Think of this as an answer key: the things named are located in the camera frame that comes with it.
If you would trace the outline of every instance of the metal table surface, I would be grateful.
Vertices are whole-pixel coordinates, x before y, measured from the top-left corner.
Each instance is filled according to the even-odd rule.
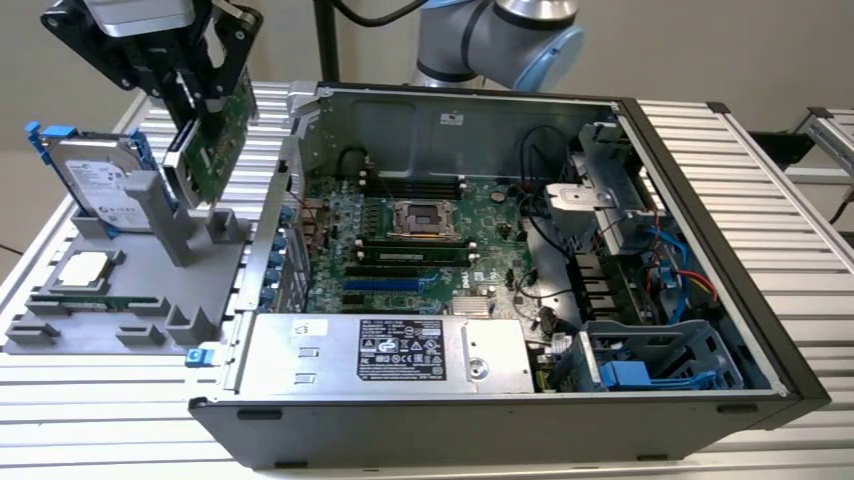
[[[297,85],[291,88],[289,84],[257,84],[261,125],[253,129],[223,199],[223,204],[250,219],[255,219],[261,211],[266,179],[270,178],[278,145],[285,138],[282,125],[289,122],[289,97],[298,95],[298,90]],[[672,149],[690,150],[692,144],[680,142],[696,141],[697,135],[721,136],[724,132],[733,131],[732,125],[716,123],[725,122],[726,118],[704,111],[702,104],[649,102],[644,107]],[[171,136],[169,117],[163,110],[147,112],[149,107],[141,99],[118,129],[123,130],[142,120],[155,150],[163,150]],[[676,125],[680,119],[688,123]],[[694,138],[669,138],[686,135],[694,135]],[[726,139],[712,146],[736,148]],[[785,190],[792,185],[781,187],[780,181],[768,178],[768,170],[761,166],[756,153],[730,153],[730,167],[746,169],[741,173],[748,177],[738,177],[741,180],[729,184],[728,175],[733,173],[728,172],[729,168],[710,165],[702,152],[681,155],[686,175],[693,182],[700,182],[696,188],[706,191],[701,195],[750,199],[762,198],[765,192],[777,200],[789,199],[792,192],[780,195],[772,186]],[[744,155],[757,164],[746,163],[749,159],[742,158]],[[737,165],[740,160],[744,161],[741,166]],[[798,214],[801,207],[793,213],[784,202],[766,205],[772,210],[758,208],[749,200],[718,200],[717,205],[714,210],[718,211],[713,210],[713,214],[718,217],[720,226],[725,233],[730,232],[730,242],[742,242],[734,243],[734,248],[750,252],[745,261],[754,262],[756,274],[762,275],[762,281],[768,282],[769,300],[773,305],[777,302],[776,309],[781,309],[778,314],[784,317],[784,324],[833,397],[832,405],[785,428],[737,433],[678,462],[253,471],[230,459],[226,450],[187,413],[185,399],[191,385],[186,383],[183,358],[10,356],[0,353],[0,475],[15,479],[202,476],[233,480],[287,477],[420,480],[661,476],[702,480],[854,478],[854,302],[849,299],[849,295],[854,295],[854,287],[851,274],[844,274],[851,269],[832,265],[841,261],[828,256],[833,250],[816,245],[822,241],[812,237],[816,232],[794,229],[801,238],[784,234],[789,229],[786,225],[805,222]],[[74,236],[74,228],[67,222],[71,207],[73,203],[66,199],[0,287],[0,299],[11,297],[0,305],[0,332],[6,331],[13,316],[21,312],[27,292],[45,280],[55,252]],[[738,214],[753,217],[734,218],[733,215]],[[777,224],[777,220],[782,221],[780,229],[766,229],[768,225]],[[764,243],[757,245],[760,248],[752,248],[748,242],[769,240],[762,235],[764,231],[778,232],[792,238],[780,238],[777,241],[782,245],[777,249]],[[822,255],[822,258],[805,262],[797,260],[798,252],[808,256]],[[824,277],[813,277],[808,282],[805,275],[814,274],[809,272],[816,270],[800,272],[798,268],[806,268],[804,265],[798,267],[802,262],[825,268]],[[781,275],[792,275],[797,283],[790,284],[790,279]],[[810,306],[822,310],[821,315],[808,315],[805,307],[788,300],[794,298],[796,288],[809,289],[805,299]],[[572,435],[572,426],[561,434]]]

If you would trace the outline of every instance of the blue latch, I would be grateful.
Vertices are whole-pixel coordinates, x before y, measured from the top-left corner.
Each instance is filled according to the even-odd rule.
[[[600,368],[602,385],[608,389],[646,389],[653,386],[646,364],[638,361],[613,361]]]
[[[214,356],[217,350],[206,348],[191,348],[185,356],[185,366],[187,368],[205,368],[214,366]]]

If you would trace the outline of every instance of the sticker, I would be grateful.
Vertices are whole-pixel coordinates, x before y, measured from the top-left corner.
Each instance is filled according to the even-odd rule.
[[[362,320],[357,374],[363,381],[444,381],[442,320]]]
[[[464,126],[464,120],[466,119],[466,115],[461,115],[460,113],[444,113],[440,117],[441,125],[452,125],[454,127]]]
[[[424,260],[425,255],[418,253],[381,253],[381,260]]]
[[[118,229],[149,229],[139,202],[125,193],[125,171],[109,162],[69,160],[66,167],[98,217]]]
[[[326,318],[307,318],[297,320],[291,327],[294,337],[323,337],[330,331],[330,322]]]

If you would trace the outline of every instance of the red wire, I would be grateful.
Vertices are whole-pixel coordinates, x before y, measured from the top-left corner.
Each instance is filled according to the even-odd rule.
[[[718,301],[718,289],[716,288],[716,286],[712,284],[712,282],[704,275],[701,275],[697,272],[692,272],[689,270],[677,270],[677,273],[680,275],[685,275],[686,277],[692,277],[693,279],[700,281],[704,285],[706,285],[709,287],[709,290],[712,290],[713,302]]]
[[[608,232],[612,228],[614,228],[614,225],[617,225],[622,219],[624,219],[624,215],[621,215],[620,218],[614,220],[608,227],[605,227],[605,230],[598,232],[596,237],[593,237],[593,245],[590,247],[590,253],[594,253],[597,251],[597,246],[600,245],[600,239],[605,237],[605,232]]]
[[[653,268],[646,271],[646,294],[653,293]]]

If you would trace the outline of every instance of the power supply label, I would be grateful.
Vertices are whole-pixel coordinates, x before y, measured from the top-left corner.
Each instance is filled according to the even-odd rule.
[[[365,381],[448,380],[442,320],[362,320],[357,373]]]

